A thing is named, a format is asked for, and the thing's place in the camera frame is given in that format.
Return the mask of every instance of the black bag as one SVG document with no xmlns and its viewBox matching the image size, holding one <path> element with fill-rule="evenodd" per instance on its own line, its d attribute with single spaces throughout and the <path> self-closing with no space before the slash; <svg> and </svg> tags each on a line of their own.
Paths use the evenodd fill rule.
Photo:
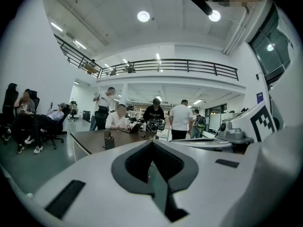
<svg viewBox="0 0 303 227">
<path fill-rule="evenodd" d="M 197 128 L 204 128 L 205 124 L 206 124 L 205 117 L 198 114 L 194 126 L 196 126 Z"/>
</svg>

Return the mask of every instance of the white shirt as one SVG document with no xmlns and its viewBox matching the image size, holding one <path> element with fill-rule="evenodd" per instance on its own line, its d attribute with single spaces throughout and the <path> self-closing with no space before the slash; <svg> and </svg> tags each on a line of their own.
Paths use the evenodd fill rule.
<svg viewBox="0 0 303 227">
<path fill-rule="evenodd" d="M 95 111 L 99 110 L 99 106 L 109 107 L 109 103 L 111 101 L 110 96 L 107 96 L 105 92 L 100 92 L 99 101 L 96 101 L 96 105 L 93 111 L 93 115 L 95 115 Z"/>
<path fill-rule="evenodd" d="M 171 128 L 176 131 L 187 131 L 188 120 L 194 117 L 190 108 L 183 104 L 173 107 L 169 115 L 173 117 Z"/>
<path fill-rule="evenodd" d="M 120 128 L 125 129 L 129 125 L 129 123 L 124 116 L 119 118 L 117 111 L 115 111 L 108 115 L 105 123 L 105 128 L 110 129 L 111 125 L 120 126 Z"/>
</svg>

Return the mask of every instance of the balcony railing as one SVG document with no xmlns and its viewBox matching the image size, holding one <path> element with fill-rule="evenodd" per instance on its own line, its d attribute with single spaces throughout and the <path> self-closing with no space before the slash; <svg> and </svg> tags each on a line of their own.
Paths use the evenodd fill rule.
<svg viewBox="0 0 303 227">
<path fill-rule="evenodd" d="M 213 63 L 209 61 L 196 61 L 184 59 L 161 59 L 132 61 L 108 68 L 104 68 L 99 78 L 120 75 L 122 73 L 136 73 L 140 71 L 185 71 L 197 73 L 210 73 L 216 76 L 229 77 L 239 80 L 237 69 L 234 67 Z"/>
<path fill-rule="evenodd" d="M 102 67 L 93 62 L 90 58 L 82 54 L 73 48 L 70 44 L 66 43 L 64 40 L 54 35 L 57 39 L 58 44 L 66 56 L 69 64 L 76 66 L 79 69 L 86 71 L 88 74 L 92 75 L 95 78 L 100 77 Z"/>
</svg>

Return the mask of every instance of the white sneakers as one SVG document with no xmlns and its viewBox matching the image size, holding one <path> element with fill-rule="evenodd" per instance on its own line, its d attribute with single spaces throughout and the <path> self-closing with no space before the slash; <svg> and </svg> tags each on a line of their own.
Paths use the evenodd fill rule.
<svg viewBox="0 0 303 227">
<path fill-rule="evenodd" d="M 32 137 L 31 135 L 24 141 L 24 143 L 26 143 L 27 145 L 29 145 L 30 143 L 34 142 L 35 139 L 34 137 Z"/>
<path fill-rule="evenodd" d="M 41 146 L 40 148 L 38 146 L 36 146 L 34 153 L 39 154 L 41 150 L 43 150 L 43 146 Z"/>
</svg>

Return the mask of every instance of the column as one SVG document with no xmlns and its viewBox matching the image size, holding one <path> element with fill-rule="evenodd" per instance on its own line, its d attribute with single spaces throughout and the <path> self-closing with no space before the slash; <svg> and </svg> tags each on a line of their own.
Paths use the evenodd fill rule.
<svg viewBox="0 0 303 227">
<path fill-rule="evenodd" d="M 126 106 L 127 97 L 128 97 L 128 84 L 124 83 L 120 97 L 120 104 L 124 104 Z"/>
</svg>

